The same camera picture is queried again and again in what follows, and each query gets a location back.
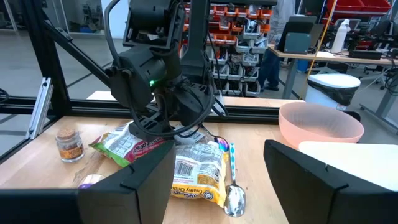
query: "table leg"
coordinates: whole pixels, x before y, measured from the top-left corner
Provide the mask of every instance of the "table leg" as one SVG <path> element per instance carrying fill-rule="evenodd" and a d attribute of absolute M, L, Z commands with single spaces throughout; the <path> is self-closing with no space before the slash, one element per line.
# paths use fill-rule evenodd
<path fill-rule="evenodd" d="M 282 99 L 290 99 L 290 94 L 293 90 L 294 79 L 297 73 L 297 59 L 292 59 L 290 63 L 289 71 L 286 78 L 285 89 L 282 94 Z"/>
<path fill-rule="evenodd" d="M 398 90 L 398 86 L 394 87 L 394 89 L 392 91 L 397 91 L 397 90 Z M 384 94 L 383 99 L 381 100 L 380 105 L 377 108 L 376 112 L 370 110 L 368 107 L 366 107 L 362 104 L 359 104 L 359 105 L 361 106 L 361 110 L 367 111 L 371 115 L 378 118 L 380 121 L 388 124 L 390 127 L 395 129 L 396 134 L 398 134 L 398 124 L 387 117 L 388 112 L 390 112 L 391 106 L 394 103 L 395 99 L 396 99 L 396 96 L 392 96 L 389 93 L 389 91 L 387 90 L 386 94 Z"/>

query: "desk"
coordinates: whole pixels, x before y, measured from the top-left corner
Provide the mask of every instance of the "desk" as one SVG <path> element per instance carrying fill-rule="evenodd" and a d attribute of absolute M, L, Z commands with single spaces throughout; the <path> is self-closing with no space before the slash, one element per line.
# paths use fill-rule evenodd
<path fill-rule="evenodd" d="M 290 64 L 289 72 L 287 74 L 286 83 L 284 92 L 282 94 L 282 99 L 290 99 L 290 94 L 292 93 L 294 79 L 296 76 L 296 68 L 297 68 L 297 59 L 303 60 L 313 60 L 315 54 L 290 54 L 283 53 L 279 50 L 276 50 L 274 46 L 269 47 L 271 52 L 276 54 L 278 57 L 282 58 L 292 58 L 293 61 Z M 322 62 L 345 62 L 345 63 L 359 63 L 359 64 L 372 64 L 372 65 L 391 65 L 391 61 L 388 59 L 380 59 L 380 60 L 370 60 L 370 59 L 358 59 L 358 58 L 349 58 L 347 55 L 319 55 L 316 58 L 316 61 Z M 392 91 L 398 91 L 398 85 L 394 87 Z M 366 110 L 371 115 L 375 116 L 380 121 L 386 123 L 393 129 L 395 129 L 396 134 L 398 134 L 398 124 L 393 122 L 391 119 L 387 117 L 388 112 L 391 109 L 392 104 L 395 102 L 395 96 L 392 96 L 387 90 L 383 96 L 382 101 L 380 102 L 379 107 L 376 111 L 372 111 L 368 107 L 364 105 L 360 105 L 362 110 Z"/>
<path fill-rule="evenodd" d="M 226 104 L 246 106 L 281 106 L 292 101 L 295 100 L 225 98 Z M 127 121 L 63 117 L 0 165 L 0 188 L 76 187 L 88 174 L 109 176 L 117 172 L 120 167 L 113 160 L 87 145 Z M 74 163 L 61 161 L 54 140 L 57 131 L 68 125 L 79 130 L 86 149 L 85 156 Z M 236 180 L 246 191 L 246 212 L 239 218 L 231 218 L 215 203 L 170 197 L 163 223 L 288 223 L 263 159 L 264 140 L 275 139 L 286 143 L 279 127 L 227 123 L 206 123 L 205 126 L 236 145 Z M 231 183 L 230 171 L 226 183 Z"/>

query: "plastic bowl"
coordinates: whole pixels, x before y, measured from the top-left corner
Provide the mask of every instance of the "plastic bowl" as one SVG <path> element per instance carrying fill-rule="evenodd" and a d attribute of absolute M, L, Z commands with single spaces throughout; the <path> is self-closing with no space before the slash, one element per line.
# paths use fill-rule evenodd
<path fill-rule="evenodd" d="M 313 103 L 288 103 L 280 107 L 279 128 L 295 149 L 304 141 L 356 143 L 362 124 L 350 115 Z"/>

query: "chip bag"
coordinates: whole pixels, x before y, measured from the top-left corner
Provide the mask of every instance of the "chip bag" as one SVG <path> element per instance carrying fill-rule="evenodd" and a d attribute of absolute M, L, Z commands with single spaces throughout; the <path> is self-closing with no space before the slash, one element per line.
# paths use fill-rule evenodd
<path fill-rule="evenodd" d="M 224 207 L 225 176 L 228 156 L 218 144 L 176 146 L 171 194 L 178 198 L 204 198 Z"/>
<path fill-rule="evenodd" d="M 89 146 L 112 158 L 121 167 L 125 167 L 165 142 L 162 138 L 146 142 L 130 134 L 129 124 L 132 122 L 103 134 Z"/>

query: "person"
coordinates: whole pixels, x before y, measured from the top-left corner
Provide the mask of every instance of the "person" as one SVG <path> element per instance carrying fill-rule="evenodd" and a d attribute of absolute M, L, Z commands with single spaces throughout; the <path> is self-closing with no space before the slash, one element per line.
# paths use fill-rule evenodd
<path fill-rule="evenodd" d="M 295 0 L 278 0 L 277 5 L 272 7 L 271 29 L 267 34 L 269 44 L 278 44 L 289 17 L 295 14 L 295 4 Z M 264 89 L 279 91 L 279 68 L 280 58 L 267 49 L 262 58 L 258 78 L 262 92 Z"/>

